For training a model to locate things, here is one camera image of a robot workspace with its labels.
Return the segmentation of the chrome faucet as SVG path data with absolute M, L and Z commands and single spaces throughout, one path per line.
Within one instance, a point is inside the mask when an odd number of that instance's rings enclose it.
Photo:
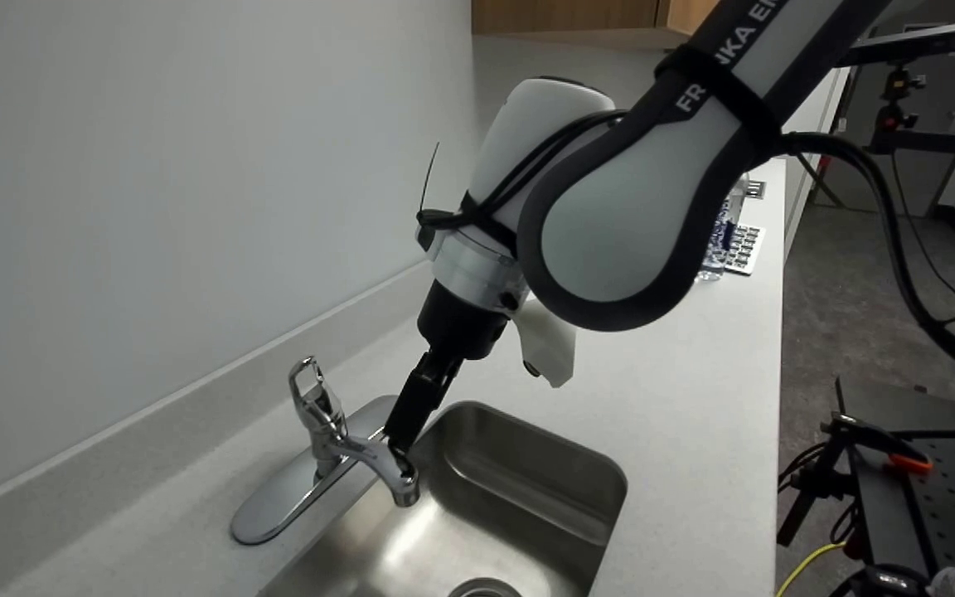
M 310 446 L 273 473 L 236 510 L 229 525 L 236 543 L 258 546 L 272 541 L 358 464 L 387 485 L 396 506 L 416 505 L 420 498 L 417 468 L 395 454 L 384 439 L 394 401 L 394 396 L 376 397 L 353 415 L 346 415 L 342 408 L 347 434 L 340 439 L 308 434 Z

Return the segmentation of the chrome faucet lever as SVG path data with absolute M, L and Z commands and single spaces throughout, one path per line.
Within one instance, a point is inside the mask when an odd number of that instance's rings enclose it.
M 288 372 L 294 409 L 312 437 L 340 439 L 347 434 L 341 402 L 326 381 L 314 355 L 296 362 Z

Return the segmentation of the stainless steel sink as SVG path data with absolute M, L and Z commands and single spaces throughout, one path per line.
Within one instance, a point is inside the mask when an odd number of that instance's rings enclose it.
M 613 460 L 475 401 L 410 456 L 416 505 L 356 485 L 258 597 L 589 597 L 627 495 Z

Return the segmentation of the clear plastic water bottle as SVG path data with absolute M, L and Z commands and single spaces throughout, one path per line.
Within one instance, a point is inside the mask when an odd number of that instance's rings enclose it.
M 706 245 L 700 271 L 695 276 L 695 282 L 714 282 L 714 280 L 720 279 L 724 275 L 730 245 L 736 223 L 738 223 L 740 209 L 742 209 L 745 200 L 748 182 L 748 174 L 744 173 L 733 184 L 727 196 L 721 202 L 719 214 L 714 221 L 711 238 Z

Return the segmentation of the grey calculator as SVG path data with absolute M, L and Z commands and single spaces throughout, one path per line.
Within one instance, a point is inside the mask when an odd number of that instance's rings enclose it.
M 759 250 L 765 241 L 767 230 L 762 226 L 744 226 L 734 228 L 732 241 L 726 253 L 725 272 L 743 276 L 753 275 L 759 257 Z

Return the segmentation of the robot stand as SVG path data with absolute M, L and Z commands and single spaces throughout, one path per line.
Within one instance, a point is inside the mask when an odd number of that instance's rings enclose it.
M 841 412 L 884 430 L 955 430 L 954 400 L 849 376 L 835 389 Z M 955 567 L 955 439 L 915 439 L 914 446 L 933 461 L 928 475 L 891 471 L 879 451 L 846 451 L 860 511 L 850 549 L 867 564 L 933 577 Z

